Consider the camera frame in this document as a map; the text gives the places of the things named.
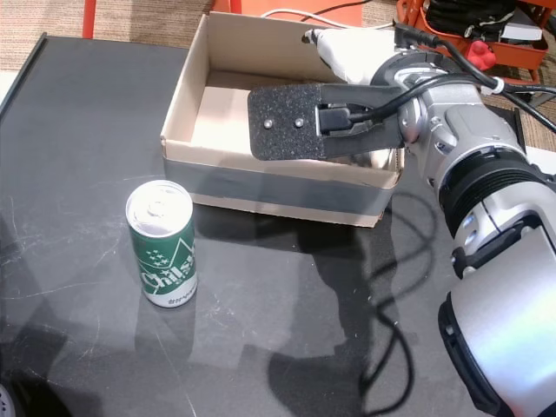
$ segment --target cardboard box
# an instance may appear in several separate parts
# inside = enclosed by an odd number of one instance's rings
[[[247,97],[255,86],[339,83],[301,36],[314,26],[226,13],[203,16],[162,128],[166,175],[194,202],[372,227],[403,170],[323,161],[256,160]]]

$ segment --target beverage can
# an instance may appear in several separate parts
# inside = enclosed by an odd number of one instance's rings
[[[142,290],[161,307],[187,302],[197,288],[193,202],[179,184],[146,182],[126,204]]]

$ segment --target carpet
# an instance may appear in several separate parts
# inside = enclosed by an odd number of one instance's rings
[[[187,47],[193,40],[202,13],[211,0],[97,0],[95,38]],[[374,0],[363,7],[363,24],[392,20],[394,0]],[[0,70],[19,70],[42,32],[56,36],[80,36],[83,0],[0,0]],[[546,33],[549,53],[540,67],[541,82],[556,85],[556,42]],[[523,70],[496,69],[496,74],[529,79]],[[489,104],[512,108],[500,97]],[[539,107],[556,120],[556,101]],[[523,116],[526,142],[556,152],[556,135]]]

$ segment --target black bag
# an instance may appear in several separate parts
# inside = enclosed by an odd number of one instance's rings
[[[430,0],[427,22],[440,32],[499,41],[515,5],[515,0]]]

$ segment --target black table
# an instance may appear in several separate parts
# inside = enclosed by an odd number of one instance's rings
[[[186,53],[48,37],[4,111],[2,382],[21,415],[358,415],[363,358],[379,362],[394,325],[413,365],[397,341],[369,407],[396,405],[413,374],[391,415],[482,415],[437,329],[458,280],[411,160],[375,229],[195,206],[196,297],[142,296],[124,205],[164,176]]]

